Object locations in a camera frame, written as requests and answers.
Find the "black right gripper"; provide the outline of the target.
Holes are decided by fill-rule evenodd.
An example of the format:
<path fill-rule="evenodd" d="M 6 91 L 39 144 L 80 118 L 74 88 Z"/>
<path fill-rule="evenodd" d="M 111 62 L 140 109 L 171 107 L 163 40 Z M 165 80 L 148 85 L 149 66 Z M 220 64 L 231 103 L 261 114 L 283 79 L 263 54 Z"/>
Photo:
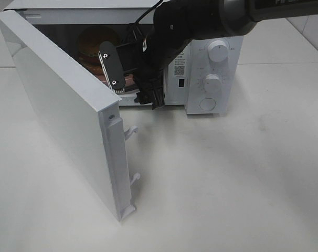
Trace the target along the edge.
<path fill-rule="evenodd" d="M 163 71 L 175 58 L 174 39 L 146 36 L 118 46 L 105 41 L 99 47 L 98 56 L 113 91 L 122 91 L 125 76 L 132 75 L 139 90 L 135 103 L 150 104 L 152 110 L 165 106 Z"/>

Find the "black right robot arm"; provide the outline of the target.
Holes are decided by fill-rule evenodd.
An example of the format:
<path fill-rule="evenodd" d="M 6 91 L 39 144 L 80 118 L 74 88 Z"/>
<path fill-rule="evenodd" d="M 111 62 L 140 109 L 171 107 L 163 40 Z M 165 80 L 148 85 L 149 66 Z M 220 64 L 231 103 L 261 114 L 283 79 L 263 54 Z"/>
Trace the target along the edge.
<path fill-rule="evenodd" d="M 153 26 L 131 42 L 105 41 L 98 57 L 108 87 L 125 88 L 132 74 L 139 92 L 135 101 L 153 109 L 164 105 L 163 71 L 192 40 L 243 36 L 262 20 L 318 14 L 318 1 L 159 1 L 151 8 Z"/>

